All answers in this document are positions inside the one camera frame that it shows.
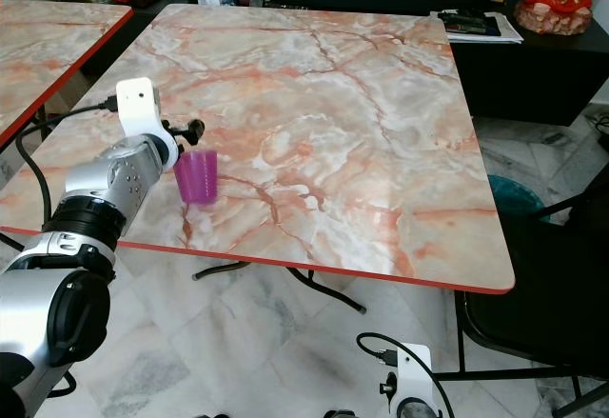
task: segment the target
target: cable connector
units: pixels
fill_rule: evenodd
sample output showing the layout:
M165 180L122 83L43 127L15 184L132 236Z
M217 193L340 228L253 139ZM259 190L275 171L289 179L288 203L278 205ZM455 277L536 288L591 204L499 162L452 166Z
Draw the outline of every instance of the cable connector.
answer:
M382 349L378 352L379 362L392 368L398 366L398 351L395 349Z
M111 112L116 113L118 111L118 99L116 98L116 94L109 96L100 106L101 109L108 109Z

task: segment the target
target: black chair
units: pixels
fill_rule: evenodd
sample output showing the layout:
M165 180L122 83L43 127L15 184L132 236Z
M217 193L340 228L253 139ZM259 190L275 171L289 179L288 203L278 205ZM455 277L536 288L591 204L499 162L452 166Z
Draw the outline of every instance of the black chair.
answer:
M573 207L565 226L540 220ZM529 216L500 214L516 285L495 296L456 292L459 371L441 381L571 377L567 416L609 395L609 383L581 394L578 376L609 380L609 166L579 196ZM547 368L467 371L465 332L486 348Z

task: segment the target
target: marble tabletop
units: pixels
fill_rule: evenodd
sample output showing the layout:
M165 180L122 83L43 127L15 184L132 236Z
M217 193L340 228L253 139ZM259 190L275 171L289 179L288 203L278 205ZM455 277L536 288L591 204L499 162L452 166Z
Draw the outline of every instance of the marble tabletop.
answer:
M0 148L132 14L126 6L0 2Z
M185 205L172 172L123 244L488 293L514 273L440 21L172 5L81 100L147 76L172 124L206 123L219 197ZM116 115L64 121L34 154L56 204L67 169L120 139ZM0 226L34 231L24 167Z

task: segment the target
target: robotic arm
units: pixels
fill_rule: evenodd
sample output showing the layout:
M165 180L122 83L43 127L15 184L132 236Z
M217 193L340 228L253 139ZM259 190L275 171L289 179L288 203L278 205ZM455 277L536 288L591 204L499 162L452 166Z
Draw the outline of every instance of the robotic arm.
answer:
M106 338L114 250L149 189L177 161L175 135L195 145L194 120L171 129L147 78L116 87L126 137L74 168L42 232L0 275L0 416L32 417L66 375Z

